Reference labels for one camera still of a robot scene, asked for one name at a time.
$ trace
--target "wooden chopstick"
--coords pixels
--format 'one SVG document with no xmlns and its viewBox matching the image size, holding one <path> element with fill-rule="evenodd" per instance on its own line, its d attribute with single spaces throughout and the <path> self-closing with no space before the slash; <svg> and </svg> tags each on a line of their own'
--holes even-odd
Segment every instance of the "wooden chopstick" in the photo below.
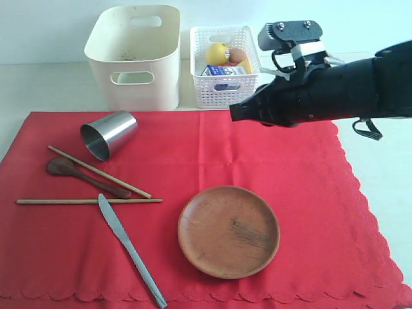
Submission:
<svg viewBox="0 0 412 309">
<path fill-rule="evenodd" d="M 108 173 L 105 173 L 105 172 L 97 169 L 96 167 L 93 167 L 93 166 L 91 166 L 87 163 L 84 163 L 83 161 L 81 161 L 79 159 L 76 159 L 74 156 L 71 156 L 70 154 L 67 154 L 64 151 L 58 150 L 57 148 L 54 148 L 53 146 L 48 146 L 48 149 L 51 149 L 52 151 L 54 151 L 55 153 L 58 153 L 59 155 L 65 156 L 67 159 L 70 159 L 71 161 L 76 162 L 77 164 L 89 169 L 90 171 L 92 171 L 92 172 L 94 172 L 98 175 L 103 176 L 104 178 L 107 178 L 108 180 L 111 180 L 112 182 L 115 182 L 115 183 L 117 183 L 117 184 L 119 184 L 119 185 L 133 191 L 133 192 L 136 192 L 136 193 L 144 196 L 145 198 L 151 198 L 152 197 L 151 194 L 149 194 L 149 193 L 147 193 L 143 190 L 140 190 L 136 187 L 133 187 L 132 185 L 129 185 L 127 182 L 124 182 L 124 181 L 122 181 L 122 180 L 120 180 L 120 179 L 118 179 L 114 176 L 111 176 Z"/>
<path fill-rule="evenodd" d="M 130 204 L 130 203 L 160 203 L 163 201 L 161 198 L 110 198 L 109 203 L 113 204 Z M 58 204 L 97 204 L 98 201 L 95 199 L 85 199 L 85 200 L 17 200 L 17 204 L 48 204 L 48 205 L 58 205 Z"/>
</svg>

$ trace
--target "table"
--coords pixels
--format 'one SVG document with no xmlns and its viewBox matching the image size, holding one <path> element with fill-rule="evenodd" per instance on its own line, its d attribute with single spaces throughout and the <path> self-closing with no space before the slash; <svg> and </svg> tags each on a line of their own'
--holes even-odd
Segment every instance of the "table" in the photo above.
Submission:
<svg viewBox="0 0 412 309">
<path fill-rule="evenodd" d="M 337 55 L 353 61 L 372 53 Z M 263 66 L 272 67 L 268 57 Z M 177 111 L 197 109 L 189 73 L 189 61 L 182 61 L 182 99 Z M 262 75 L 260 83 L 270 82 Z M 0 160 L 3 159 L 21 124 L 30 111 L 105 111 L 87 62 L 0 66 Z M 346 157 L 361 182 L 361 191 L 370 202 L 379 228 L 387 239 L 391 256 L 412 285 L 412 120 L 379 119 L 374 123 L 384 134 L 380 142 L 353 132 L 354 119 L 334 121 Z"/>
</svg>

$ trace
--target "metal cup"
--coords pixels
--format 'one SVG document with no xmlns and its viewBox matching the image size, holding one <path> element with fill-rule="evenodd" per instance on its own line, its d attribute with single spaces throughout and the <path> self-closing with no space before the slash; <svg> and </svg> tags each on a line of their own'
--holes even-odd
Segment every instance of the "metal cup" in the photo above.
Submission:
<svg viewBox="0 0 412 309">
<path fill-rule="evenodd" d="M 93 156 L 107 161 L 131 139 L 136 130 L 136 118 L 127 111 L 117 111 L 81 125 L 80 135 Z"/>
</svg>

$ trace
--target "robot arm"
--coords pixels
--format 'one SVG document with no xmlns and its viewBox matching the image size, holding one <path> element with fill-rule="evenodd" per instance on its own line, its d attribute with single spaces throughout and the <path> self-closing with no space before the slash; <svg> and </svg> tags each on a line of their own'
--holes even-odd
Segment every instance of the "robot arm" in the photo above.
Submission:
<svg viewBox="0 0 412 309">
<path fill-rule="evenodd" d="M 412 41 L 379 51 L 373 58 L 333 65 L 321 35 L 315 21 L 266 24 L 258 44 L 262 50 L 273 50 L 272 60 L 283 76 L 231 105 L 232 121 L 294 127 L 356 117 L 356 133 L 380 140 L 382 134 L 372 118 L 412 117 Z M 282 68 L 276 56 L 287 53 L 294 66 Z M 357 129 L 359 122 L 370 131 Z"/>
</svg>

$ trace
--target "wooden plate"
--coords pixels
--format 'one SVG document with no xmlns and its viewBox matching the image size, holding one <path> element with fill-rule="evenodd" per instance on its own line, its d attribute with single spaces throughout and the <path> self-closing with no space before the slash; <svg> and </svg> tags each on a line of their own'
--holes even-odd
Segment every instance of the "wooden plate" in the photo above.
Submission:
<svg viewBox="0 0 412 309">
<path fill-rule="evenodd" d="M 238 279 L 272 261 L 280 230 L 272 209 L 259 196 L 240 187 L 218 186 L 200 192 L 185 206 L 178 239 L 198 270 Z"/>
</svg>

